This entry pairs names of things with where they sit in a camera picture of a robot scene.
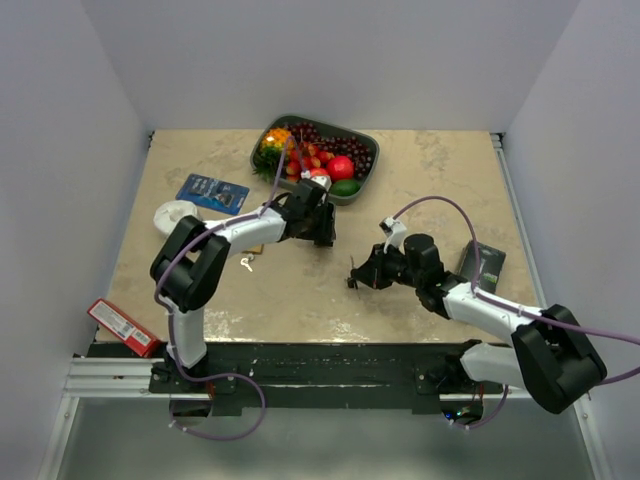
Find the brass padlock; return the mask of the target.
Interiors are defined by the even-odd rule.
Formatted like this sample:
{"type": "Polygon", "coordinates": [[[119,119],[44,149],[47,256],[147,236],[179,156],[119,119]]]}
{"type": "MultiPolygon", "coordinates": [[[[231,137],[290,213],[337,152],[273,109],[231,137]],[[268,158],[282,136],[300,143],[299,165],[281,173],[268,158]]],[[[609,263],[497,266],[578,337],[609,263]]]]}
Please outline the brass padlock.
{"type": "Polygon", "coordinates": [[[260,254],[263,253],[263,249],[264,249],[263,245],[257,245],[257,246],[245,249],[244,253],[246,253],[246,254],[251,253],[251,254],[255,254],[255,255],[260,255],[260,254]]]}

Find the small silver key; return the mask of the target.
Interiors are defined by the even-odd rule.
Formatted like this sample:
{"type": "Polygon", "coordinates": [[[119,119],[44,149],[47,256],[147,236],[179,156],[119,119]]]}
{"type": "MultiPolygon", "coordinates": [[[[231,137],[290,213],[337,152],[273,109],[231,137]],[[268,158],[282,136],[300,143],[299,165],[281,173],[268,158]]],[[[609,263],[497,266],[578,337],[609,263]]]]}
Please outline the small silver key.
{"type": "Polygon", "coordinates": [[[252,256],[246,256],[246,257],[243,257],[243,258],[240,260],[240,264],[241,264],[243,267],[245,267],[249,272],[252,272],[252,271],[253,271],[253,268],[252,268],[251,263],[253,262],[253,260],[254,260],[254,258],[253,258],[252,256]]]}

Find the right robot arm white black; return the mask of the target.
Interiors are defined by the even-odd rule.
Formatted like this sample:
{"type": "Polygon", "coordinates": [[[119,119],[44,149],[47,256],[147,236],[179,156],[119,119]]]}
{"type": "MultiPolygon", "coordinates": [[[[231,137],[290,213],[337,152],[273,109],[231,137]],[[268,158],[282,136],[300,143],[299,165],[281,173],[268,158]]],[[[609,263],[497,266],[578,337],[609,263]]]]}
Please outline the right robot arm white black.
{"type": "Polygon", "coordinates": [[[375,290],[411,287],[429,312],[503,341],[477,343],[446,367],[446,382],[456,392],[469,392],[480,381],[500,383],[527,391],[544,410],[559,414],[607,377],[569,309],[523,306],[473,287],[445,269],[429,235],[413,234],[401,247],[374,245],[368,259],[351,269],[349,282],[375,290]]]}

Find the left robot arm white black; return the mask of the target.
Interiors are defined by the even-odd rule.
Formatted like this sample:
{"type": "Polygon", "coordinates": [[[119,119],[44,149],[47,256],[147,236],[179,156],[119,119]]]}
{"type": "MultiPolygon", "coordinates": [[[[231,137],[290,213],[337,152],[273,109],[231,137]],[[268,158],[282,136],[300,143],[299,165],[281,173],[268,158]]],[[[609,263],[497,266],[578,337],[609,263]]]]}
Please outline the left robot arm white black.
{"type": "Polygon", "coordinates": [[[300,180],[294,190],[265,202],[245,215],[206,223],[186,216],[174,227],[152,262],[155,301],[169,316],[167,351],[176,363],[173,382],[185,392],[200,390],[207,380],[203,359],[204,307],[217,290],[227,260],[251,247],[288,239],[331,247],[335,205],[331,180],[300,180]]]}

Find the green avocado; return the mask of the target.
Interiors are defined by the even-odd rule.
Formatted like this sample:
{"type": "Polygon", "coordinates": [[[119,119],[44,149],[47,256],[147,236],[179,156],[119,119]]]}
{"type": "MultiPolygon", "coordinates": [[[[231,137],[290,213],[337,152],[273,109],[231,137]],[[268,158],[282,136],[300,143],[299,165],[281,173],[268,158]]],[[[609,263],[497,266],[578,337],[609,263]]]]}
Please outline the green avocado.
{"type": "Polygon", "coordinates": [[[338,197],[350,197],[355,195],[360,190],[360,184],[358,181],[351,179],[342,179],[335,182],[330,189],[332,195],[338,197]]]}

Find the red apple front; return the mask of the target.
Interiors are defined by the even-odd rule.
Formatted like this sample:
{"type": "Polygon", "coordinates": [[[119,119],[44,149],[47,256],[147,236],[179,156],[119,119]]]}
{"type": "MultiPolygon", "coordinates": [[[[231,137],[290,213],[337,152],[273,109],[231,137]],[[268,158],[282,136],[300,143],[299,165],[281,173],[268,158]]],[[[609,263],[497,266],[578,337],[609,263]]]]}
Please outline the red apple front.
{"type": "Polygon", "coordinates": [[[310,178],[316,183],[326,183],[331,181],[329,173],[324,168],[313,168],[309,173],[310,178]]]}

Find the red apple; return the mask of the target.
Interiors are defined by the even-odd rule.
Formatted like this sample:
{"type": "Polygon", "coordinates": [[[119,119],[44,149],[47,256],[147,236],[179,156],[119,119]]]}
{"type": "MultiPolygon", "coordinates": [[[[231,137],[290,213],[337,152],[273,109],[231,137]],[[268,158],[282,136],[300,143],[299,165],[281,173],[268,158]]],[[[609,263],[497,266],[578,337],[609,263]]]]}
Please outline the red apple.
{"type": "Polygon", "coordinates": [[[329,173],[324,168],[313,168],[309,173],[310,178],[316,183],[326,183],[331,181],[329,173]]]}
{"type": "Polygon", "coordinates": [[[336,156],[326,165],[326,170],[333,183],[340,180],[348,180],[354,177],[355,167],[352,160],[347,156],[336,156]]]}

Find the red apple back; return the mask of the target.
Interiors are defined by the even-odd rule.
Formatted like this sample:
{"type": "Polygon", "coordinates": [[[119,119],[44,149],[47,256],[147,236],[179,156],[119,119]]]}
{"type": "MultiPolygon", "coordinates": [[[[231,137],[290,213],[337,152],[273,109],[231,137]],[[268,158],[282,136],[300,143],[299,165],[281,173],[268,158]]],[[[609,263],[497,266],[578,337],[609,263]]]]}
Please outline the red apple back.
{"type": "Polygon", "coordinates": [[[336,156],[326,165],[326,170],[333,183],[340,180],[348,180],[354,177],[355,167],[352,160],[347,156],[336,156]]]}

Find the red cherry cluster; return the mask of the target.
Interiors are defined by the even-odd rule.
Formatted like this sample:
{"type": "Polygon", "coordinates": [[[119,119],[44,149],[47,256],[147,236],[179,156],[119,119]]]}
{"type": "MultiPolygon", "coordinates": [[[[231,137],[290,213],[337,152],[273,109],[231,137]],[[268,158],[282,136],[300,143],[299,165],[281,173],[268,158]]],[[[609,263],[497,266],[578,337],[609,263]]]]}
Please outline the red cherry cluster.
{"type": "Polygon", "coordinates": [[[285,160],[285,178],[297,182],[304,169],[324,168],[335,154],[320,145],[303,142],[300,150],[290,148],[285,160]]]}

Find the orange pineapple toy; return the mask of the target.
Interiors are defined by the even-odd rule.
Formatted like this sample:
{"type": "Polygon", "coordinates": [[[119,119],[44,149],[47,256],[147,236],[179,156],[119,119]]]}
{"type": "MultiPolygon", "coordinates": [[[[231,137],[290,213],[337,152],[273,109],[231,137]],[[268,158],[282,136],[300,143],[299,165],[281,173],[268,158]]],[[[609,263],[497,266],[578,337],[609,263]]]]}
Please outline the orange pineapple toy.
{"type": "Polygon", "coordinates": [[[281,156],[284,163],[295,147],[291,132],[286,128],[271,128],[261,138],[253,154],[253,173],[264,181],[275,178],[281,156]]]}

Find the blue card package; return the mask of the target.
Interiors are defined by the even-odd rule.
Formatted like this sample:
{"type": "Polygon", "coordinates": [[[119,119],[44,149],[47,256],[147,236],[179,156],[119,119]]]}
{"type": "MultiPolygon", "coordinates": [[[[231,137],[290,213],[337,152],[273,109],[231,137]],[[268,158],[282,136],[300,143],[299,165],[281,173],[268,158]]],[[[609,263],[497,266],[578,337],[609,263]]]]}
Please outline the blue card package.
{"type": "Polygon", "coordinates": [[[198,207],[238,215],[250,192],[246,186],[191,173],[175,196],[198,207]]]}

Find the green black box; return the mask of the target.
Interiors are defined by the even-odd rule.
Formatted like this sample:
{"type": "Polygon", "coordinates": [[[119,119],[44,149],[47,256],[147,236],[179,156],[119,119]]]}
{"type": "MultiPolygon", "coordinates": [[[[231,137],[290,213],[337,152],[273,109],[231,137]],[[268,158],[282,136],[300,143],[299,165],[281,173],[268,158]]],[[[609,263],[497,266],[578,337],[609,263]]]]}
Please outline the green black box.
{"type": "MultiPolygon", "coordinates": [[[[492,246],[478,243],[479,249],[479,278],[478,287],[486,292],[494,294],[500,275],[506,260],[506,253],[492,246]]],[[[474,278],[476,258],[474,243],[472,240],[466,245],[457,268],[457,274],[468,281],[474,278]]]]}

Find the red box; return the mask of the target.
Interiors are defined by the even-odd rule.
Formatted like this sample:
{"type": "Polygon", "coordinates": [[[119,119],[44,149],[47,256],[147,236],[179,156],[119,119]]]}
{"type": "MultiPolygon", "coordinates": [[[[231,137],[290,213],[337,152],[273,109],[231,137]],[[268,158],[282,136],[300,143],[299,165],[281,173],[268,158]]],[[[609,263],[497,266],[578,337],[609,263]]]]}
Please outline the red box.
{"type": "Polygon", "coordinates": [[[154,334],[104,298],[97,299],[87,313],[139,357],[149,358],[160,346],[154,334]]]}

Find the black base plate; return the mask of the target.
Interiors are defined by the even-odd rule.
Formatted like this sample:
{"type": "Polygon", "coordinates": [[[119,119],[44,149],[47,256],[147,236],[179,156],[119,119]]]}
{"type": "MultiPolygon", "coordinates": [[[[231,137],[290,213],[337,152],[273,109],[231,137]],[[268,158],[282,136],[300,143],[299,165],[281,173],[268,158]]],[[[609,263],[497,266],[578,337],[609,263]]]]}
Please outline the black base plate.
{"type": "Polygon", "coordinates": [[[481,395],[512,380],[473,380],[459,364],[468,343],[211,343],[195,367],[178,368],[164,350],[138,358],[122,344],[98,343],[88,358],[113,369],[141,368],[144,391],[166,396],[179,417],[239,416],[246,409],[401,410],[480,418],[481,395]]]}

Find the aluminium frame rail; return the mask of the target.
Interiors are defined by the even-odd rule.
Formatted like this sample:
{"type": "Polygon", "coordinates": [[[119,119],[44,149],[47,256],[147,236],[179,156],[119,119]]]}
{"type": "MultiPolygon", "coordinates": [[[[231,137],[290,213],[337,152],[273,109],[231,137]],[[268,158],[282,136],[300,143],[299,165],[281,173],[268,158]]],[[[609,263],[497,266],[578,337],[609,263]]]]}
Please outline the aluminium frame rail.
{"type": "Polygon", "coordinates": [[[521,243],[523,245],[524,256],[527,261],[529,274],[532,280],[535,296],[536,296],[536,299],[539,301],[539,303],[542,306],[546,307],[548,305],[548,302],[546,299],[546,295],[544,293],[543,286],[541,284],[537,265],[533,255],[533,250],[531,248],[529,236],[526,230],[524,219],[522,217],[521,208],[520,208],[520,205],[516,196],[514,184],[508,169],[507,158],[503,148],[503,135],[501,133],[490,133],[489,136],[493,145],[493,149],[494,149],[498,164],[501,169],[501,174],[503,177],[503,181],[505,183],[507,195],[511,203],[511,208],[515,217],[515,222],[519,232],[521,243]]]}

